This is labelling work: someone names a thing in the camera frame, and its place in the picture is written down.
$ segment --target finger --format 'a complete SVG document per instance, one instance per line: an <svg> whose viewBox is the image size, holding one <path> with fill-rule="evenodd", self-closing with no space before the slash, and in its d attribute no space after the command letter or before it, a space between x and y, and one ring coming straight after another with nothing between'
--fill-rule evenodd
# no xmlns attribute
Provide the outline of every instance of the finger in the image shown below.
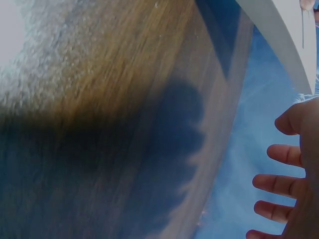
<svg viewBox="0 0 319 239"><path fill-rule="evenodd" d="M253 185L266 192L296 199L304 180L288 176L259 174L254 177Z"/></svg>
<svg viewBox="0 0 319 239"><path fill-rule="evenodd" d="M278 162L303 167L299 146L274 144L267 149L267 155Z"/></svg>
<svg viewBox="0 0 319 239"><path fill-rule="evenodd" d="M305 104L306 103L295 104L286 110L275 120L276 128L287 135L299 134Z"/></svg>
<svg viewBox="0 0 319 239"><path fill-rule="evenodd" d="M319 11L315 11L315 21L319 22Z"/></svg>
<svg viewBox="0 0 319 239"><path fill-rule="evenodd" d="M250 230L246 233L246 239L280 239L280 236L271 235L256 230Z"/></svg>
<svg viewBox="0 0 319 239"><path fill-rule="evenodd" d="M293 207L258 201L254 211L260 216L278 223L287 223Z"/></svg>

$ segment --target wood grain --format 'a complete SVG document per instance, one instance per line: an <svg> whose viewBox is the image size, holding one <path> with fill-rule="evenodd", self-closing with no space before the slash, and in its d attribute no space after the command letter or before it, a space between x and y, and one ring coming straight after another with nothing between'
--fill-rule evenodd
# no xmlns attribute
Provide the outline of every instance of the wood grain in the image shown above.
<svg viewBox="0 0 319 239"><path fill-rule="evenodd" d="M28 37L0 69L0 238L191 238L235 116L247 16L233 0L17 2Z"/></svg>

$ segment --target hand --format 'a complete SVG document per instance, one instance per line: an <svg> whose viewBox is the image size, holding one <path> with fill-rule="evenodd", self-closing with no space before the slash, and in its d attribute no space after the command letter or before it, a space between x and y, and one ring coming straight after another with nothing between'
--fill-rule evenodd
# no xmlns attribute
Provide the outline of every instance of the hand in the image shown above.
<svg viewBox="0 0 319 239"><path fill-rule="evenodd" d="M300 6L303 10L311 11L315 6L316 0L300 0ZM318 9L314 9L315 11L315 21L319 22L319 11Z"/></svg>
<svg viewBox="0 0 319 239"><path fill-rule="evenodd" d="M303 10L310 11L314 8L316 0L300 0L300 6Z"/></svg>
<svg viewBox="0 0 319 239"><path fill-rule="evenodd" d="M300 134L301 147L272 145L267 154L281 163L303 167L306 178L257 175L253 185L267 192L297 200L294 207L259 201L254 210L270 220L287 223L282 235L247 232L247 239L319 238L319 100L292 106L275 122L285 134Z"/></svg>

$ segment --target wooden panel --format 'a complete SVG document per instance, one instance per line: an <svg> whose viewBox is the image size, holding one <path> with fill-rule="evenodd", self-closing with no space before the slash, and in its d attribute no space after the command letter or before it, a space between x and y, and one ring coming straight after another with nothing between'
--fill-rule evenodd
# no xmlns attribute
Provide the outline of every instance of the wooden panel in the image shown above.
<svg viewBox="0 0 319 239"><path fill-rule="evenodd" d="M231 31L214 0L17 2L27 35L0 69L0 238L191 238L250 20L234 1Z"/></svg>

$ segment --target blurry background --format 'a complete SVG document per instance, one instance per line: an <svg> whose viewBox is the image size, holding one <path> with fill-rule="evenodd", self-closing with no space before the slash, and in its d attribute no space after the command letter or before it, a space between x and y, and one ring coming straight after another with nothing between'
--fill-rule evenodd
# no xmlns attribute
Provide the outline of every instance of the blurry background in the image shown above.
<svg viewBox="0 0 319 239"><path fill-rule="evenodd" d="M196 239L245 238L250 229L271 234L282 232L285 225L256 215L254 204L266 200L292 206L295 201L253 188L252 179L259 173L305 175L303 170L275 162L266 155L271 144L299 144L298 136L283 135L274 126L275 119L299 98L276 55L254 28L227 153L203 211Z"/></svg>

